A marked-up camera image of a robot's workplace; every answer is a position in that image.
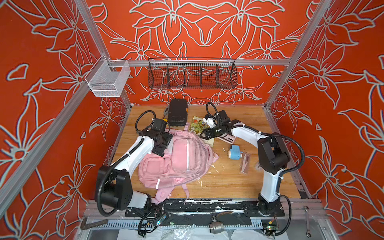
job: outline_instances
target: black wire basket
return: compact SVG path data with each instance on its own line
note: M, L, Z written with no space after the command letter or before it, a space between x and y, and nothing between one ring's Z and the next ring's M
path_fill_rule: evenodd
M235 59L150 58L151 89L233 89L237 86Z

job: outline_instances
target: wooden tabletop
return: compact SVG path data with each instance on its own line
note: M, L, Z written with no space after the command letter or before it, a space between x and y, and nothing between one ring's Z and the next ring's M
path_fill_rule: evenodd
M117 161L135 142L137 138L135 130L136 119L146 110L153 110L157 118L163 117L165 106L134 106L128 117L123 135L121 136L119 146L116 150L113 162ZM271 132L264 111L258 106L218 106L218 111L225 110L231 120L238 119L262 132ZM188 122L191 122L193 116L203 118L206 115L205 106L189 106ZM151 123L151 113L145 114L138 124L138 129L142 130ZM263 172L257 171L254 166L258 162L257 148L250 143L237 138L235 145L240 146L240 151L251 155L248 174L240 173L241 160L232 160L228 158L230 144L222 140L215 139L215 153L219 159L211 166L208 173L201 179L187 184L190 198L257 198L263 185ZM156 189L150 189L143 186L139 180L138 168L131 178L132 187L135 191L156 195ZM289 198L300 198L299 192L290 174L285 174L280 185L280 193ZM181 186L177 186L172 196L175 198L185 198L185 192Z

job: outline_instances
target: wire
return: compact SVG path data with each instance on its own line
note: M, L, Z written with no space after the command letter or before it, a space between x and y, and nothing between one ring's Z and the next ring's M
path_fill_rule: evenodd
M152 110L147 110L147 111L143 112L143 113L137 118L137 120L136 120L136 123L135 123L135 129L136 129L136 132L138 131L137 124L139 123L139 120L140 120L141 117L144 116L144 114L146 114L146 113L152 113L152 114L153 114L153 119L156 118L156 113L155 113L154 111L152 111Z
M271 136L271 137L281 137L281 138L284 138L286 140L289 140L291 142L293 142L297 148L299 149L300 151L300 154L301 154L301 159L300 159L300 162L299 164L297 164L297 166L294 166L292 168L288 168L288 169L285 169L284 171L282 171L280 173L280 177L283 176L284 174L288 173L288 172L292 172L292 171L295 171L295 170L298 170L299 168L301 168L301 166L304 164L304 161L305 161L305 153L304 153L304 149L303 147L298 143L296 142L295 140L293 140L292 138L290 137L287 137L285 135L281 135L281 134L273 134L273 133L265 133L265 132L262 132L261 135L264 135L264 136Z
M285 233L289 227L289 224L291 223L291 218L292 218L292 207L291 207L291 201L286 195L280 195L281 197L284 197L287 202L288 202L288 221L285 227L278 233L275 233L275 236L279 236L283 233ZM265 232L265 235L273 236L273 233Z
M143 142L144 142L144 137L142 137L140 142L129 151L129 154L125 154L120 159L118 159L113 165L109 166L107 172L105 173L105 175L103 176L102 180L100 181L100 185L99 185L99 188L98 188L98 191L97 191L97 196L96 196L96 202L97 202L97 209L99 210L100 214L103 215L104 217L111 216L117 210L117 207L115 207L110 212L106 212L103 209L103 206L101 204L101 193L104 191L105 182L107 181L107 179L109 179L109 175L111 174L111 172L113 171L115 166L117 166L121 161L123 161L124 159L129 157L134 151L136 151L136 149L138 149Z
M170 131L170 124L167 122L167 125L168 125L168 127L169 127L169 129L168 129L168 132Z
M216 115L215 116L213 116L212 114L210 114L209 113L209 110L208 110L208 105L212 105L213 106L213 108L215 109L215 112L216 112ZM218 111L217 111L217 108L216 108L216 106L212 103L212 102L208 102L206 105L205 105L205 109L207 110L207 114L211 117L211 118L215 118L215 117L217 117L217 127L218 127L218 129L220 129L220 115L218 114Z
M211 116L211 117L213 117L212 114L209 113L208 105L212 105L213 108L215 109L216 113L218 113L217 108L216 108L216 106L215 106L212 102L208 102L208 103L205 105L205 109L207 110L208 115Z
M152 226L153 226L153 222L154 222L154 221L157 221L157 220L159 220L159 219L161 219L162 216L163 216L163 214L164 214L162 208L161 208L160 206L158 206L158 205L157 205L157 206L154 206L153 208L151 208L151 209L149 210L149 212L148 212L146 215L142 215L142 214L138 211L138 209L136 209L136 208L132 208L132 210L133 210L133 212L135 212L135 213L141 218L141 220L140 220L140 222L139 222L139 229L138 229L138 232L139 232L139 235L142 236L142 237L145 237L145 235L146 235L147 233L151 233L151 232L153 232L153 231L157 228L157 225L156 225L156 226L153 227L153 229L152 229L151 231L148 231L148 230L146 230L145 226L146 226L148 223L152 223ZM155 210L155 211L158 211L158 212L159 212L159 215L156 216L156 217L148 217L154 210Z

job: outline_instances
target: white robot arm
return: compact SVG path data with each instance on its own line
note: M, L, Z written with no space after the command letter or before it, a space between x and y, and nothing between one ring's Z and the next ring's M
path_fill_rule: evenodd
M151 125L138 131L138 121L148 112L154 116ZM153 152L164 156L164 150L171 143L173 135L165 132L167 122L156 118L151 110L142 113L135 126L139 137L132 147L113 165L101 166L98 171L95 201L103 216L110 216L118 209L124 210L127 207L142 209L151 205L149 195L132 190L131 176L147 153ZM102 204L113 207L114 210L105 212Z
M208 105L211 104L216 113L211 115L208 111ZM206 106L207 115L203 121L210 128L203 130L200 137L211 139L223 134L231 134L239 137L258 148L259 163L264 170L263 187L259 194L258 209L262 215L270 215L275 207L280 204L280 183L283 174L299 169L304 163L304 151L302 147L293 139L274 133L267 134L258 131L252 127L246 126L239 120L231 121L224 110L217 111L212 103ZM301 152L301 161L299 165L292 169L285 169L290 161L290 154L282 138L294 142Z

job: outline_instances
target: red wall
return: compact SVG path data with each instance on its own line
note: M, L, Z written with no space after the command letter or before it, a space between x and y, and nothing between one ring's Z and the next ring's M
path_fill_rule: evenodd
M289 58L317 6L311 0L116 1L87 0L112 59L163 56L242 59ZM229 90L151 90L147 70L132 68L126 91L132 103L263 104L283 66L238 68Z
M0 187L100 57L73 0L0 3ZM71 239L126 108L87 94L0 220L0 238Z
M334 1L272 107L341 239L384 238L383 12L382 1Z

